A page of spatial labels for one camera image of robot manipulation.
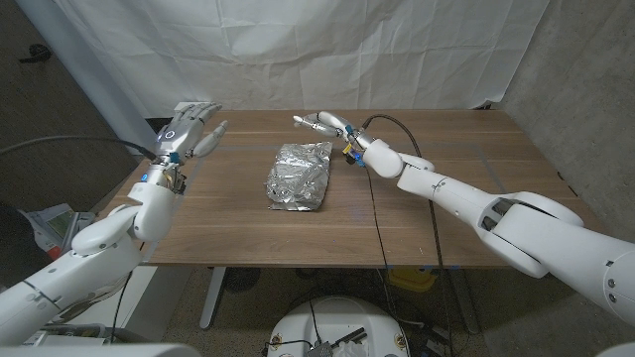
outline blue connector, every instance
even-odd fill
[[[179,157],[179,153],[170,153],[170,162],[171,163],[180,163],[181,158]]]

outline power cord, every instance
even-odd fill
[[[30,147],[30,146],[34,146],[34,145],[38,145],[38,144],[42,144],[46,142],[55,142],[55,141],[92,141],[92,142],[118,143],[130,148],[136,149],[137,151],[139,151],[139,153],[143,154],[143,156],[150,159],[151,161],[157,159],[157,156],[150,150],[142,147],[141,145],[131,143],[129,141],[125,141],[125,140],[121,140],[117,138],[90,137],[90,136],[79,136],[79,135],[58,135],[58,136],[50,136],[50,137],[27,140],[22,143],[18,143],[16,145],[12,145],[8,148],[1,149],[0,157],[19,149],[23,149],[26,147]]]
[[[321,344],[321,337],[319,337],[318,323],[316,322],[316,312],[314,311],[314,304],[311,302],[311,296],[309,296],[309,306],[311,307],[311,315],[314,318],[314,328],[316,329],[317,343]]]
[[[309,345],[310,349],[313,349],[314,346],[308,342],[307,340],[295,340],[295,341],[287,341],[287,342],[278,342],[278,343],[271,343],[271,342],[265,342],[265,348],[262,349],[262,351],[260,352],[260,354],[263,357],[267,357],[268,355],[268,351],[269,351],[269,346],[282,346],[284,344],[292,344],[292,343],[307,343]]]
[[[301,343],[301,342],[307,343],[310,348],[314,348],[314,346],[307,340],[295,340],[295,341],[287,341],[287,342],[279,342],[279,343],[265,342],[265,348],[269,348],[268,346],[280,346],[284,344]]]
[[[143,249],[143,246],[146,242],[141,242],[141,246],[139,247],[139,251]],[[123,300],[123,295],[126,293],[126,288],[128,288],[128,282],[130,282],[130,278],[132,277],[132,272],[128,273],[128,278],[126,278],[126,283],[123,285],[123,289],[121,290],[121,295],[119,296],[119,301],[117,302],[117,308],[115,308],[115,316],[112,319],[112,331],[110,332],[110,344],[115,342],[115,328],[117,327],[117,314],[119,314],[119,307],[121,307],[121,301]]]
[[[373,119],[375,118],[384,118],[387,120],[392,121],[393,123],[397,124],[401,129],[404,130],[404,132],[406,132],[406,134],[408,135],[408,137],[410,138],[410,141],[413,143],[413,147],[415,148],[415,152],[417,153],[418,157],[422,157],[421,155],[421,150],[419,150],[419,145],[417,144],[417,140],[415,139],[415,137],[413,136],[413,134],[410,132],[410,130],[408,130],[408,128],[399,120],[393,118],[390,115],[385,115],[385,114],[375,114],[372,115],[370,117],[368,117],[366,119],[366,121],[364,122],[364,124],[362,124],[362,128],[364,130],[366,130],[368,128],[368,126],[370,126],[370,123],[373,121]],[[384,253],[384,246],[381,240],[381,234],[379,233],[379,224],[377,222],[377,211],[375,208],[375,197],[373,195],[373,189],[372,189],[372,183],[371,183],[371,179],[370,179],[370,172],[368,172],[368,169],[366,169],[366,173],[368,174],[368,182],[370,185],[370,196],[372,198],[373,201],[373,213],[375,216],[375,227],[377,228],[377,235],[379,237],[379,242],[381,245],[381,250],[382,250],[382,255],[384,257],[384,265],[386,267],[386,271],[388,271],[388,262],[386,261],[386,254]],[[431,218],[432,218],[432,223],[433,223],[433,230],[435,233],[435,244],[437,246],[437,259],[439,260],[439,269],[441,270],[441,285],[442,285],[442,294],[444,297],[444,310],[445,310],[445,320],[447,323],[447,337],[449,340],[449,355],[450,357],[454,357],[454,350],[452,347],[452,331],[451,331],[451,326],[449,324],[449,312],[448,312],[448,307],[447,307],[447,295],[446,295],[446,290],[445,290],[445,281],[447,280],[447,277],[445,275],[445,267],[444,267],[444,259],[443,259],[443,255],[442,255],[442,251],[441,251],[441,243],[439,240],[439,228],[437,227],[437,217],[435,216],[435,205],[431,200],[428,200],[428,203],[430,205],[430,214],[431,214]],[[392,296],[389,295],[389,290],[386,289],[386,295],[389,296],[390,300],[392,300]]]

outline gray wall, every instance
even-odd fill
[[[496,107],[635,242],[635,3],[552,0]]]

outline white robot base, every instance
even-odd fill
[[[397,321],[381,308],[355,297],[320,297],[312,300],[316,316],[317,332],[322,343],[332,344],[363,327],[367,334],[360,340],[368,356],[406,357],[407,341]],[[283,317],[273,332],[270,341],[307,340],[317,344],[314,317],[308,302],[291,310]],[[267,356],[304,357],[310,352],[307,343],[291,343],[269,346]]]

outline table leg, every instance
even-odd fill
[[[480,327],[478,327],[474,303],[469,295],[469,287],[467,286],[465,272],[462,269],[449,270],[449,279],[452,281],[454,293],[456,294],[456,299],[458,300],[458,309],[460,310],[460,315],[463,318],[463,323],[465,324],[467,332],[471,334],[479,333]]]
[[[211,271],[211,279],[209,280],[209,288],[207,288],[207,297],[205,298],[205,306],[202,308],[199,326],[202,329],[211,327],[212,320],[216,313],[216,307],[220,302],[220,292],[222,283],[225,278],[225,267],[214,267]]]

